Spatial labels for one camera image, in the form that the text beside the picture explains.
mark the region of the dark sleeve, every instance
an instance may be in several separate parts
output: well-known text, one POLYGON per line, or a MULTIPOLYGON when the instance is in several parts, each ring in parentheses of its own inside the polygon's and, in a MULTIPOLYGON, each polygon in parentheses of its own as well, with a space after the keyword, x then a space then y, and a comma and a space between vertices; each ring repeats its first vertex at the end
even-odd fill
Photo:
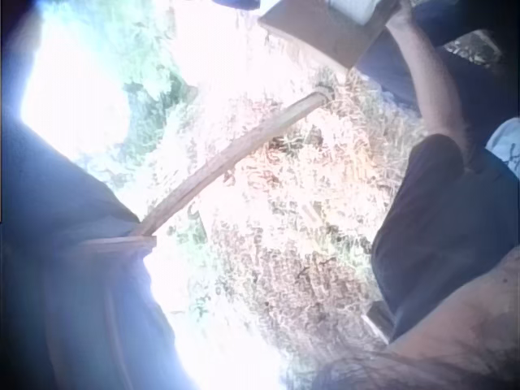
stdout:
POLYGON ((12 245, 124 236, 139 220, 110 189, 2 108, 2 225, 12 245))
POLYGON ((420 245, 434 205, 464 173, 462 152, 451 138, 429 136, 414 147, 405 178, 372 246, 372 268, 392 312, 414 286, 424 258, 420 245))

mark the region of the person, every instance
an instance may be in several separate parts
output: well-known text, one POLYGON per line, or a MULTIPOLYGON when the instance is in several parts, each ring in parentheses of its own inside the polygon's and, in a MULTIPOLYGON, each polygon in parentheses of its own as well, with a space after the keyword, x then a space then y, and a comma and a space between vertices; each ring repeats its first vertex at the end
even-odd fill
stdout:
POLYGON ((150 249, 71 251, 139 220, 23 125, 39 22, 33 2, 2 4, 2 388, 193 389, 150 291, 150 249))
MULTIPOLYGON (((390 343, 332 363, 315 389, 520 385, 518 164, 492 153, 518 150, 518 97, 487 70, 434 47, 478 27, 456 17, 472 15, 461 8, 469 3, 430 0, 413 11, 401 0, 358 64, 416 106, 429 135, 413 148, 372 247, 395 319, 390 343)), ((482 11, 485 3, 472 4, 482 11)))

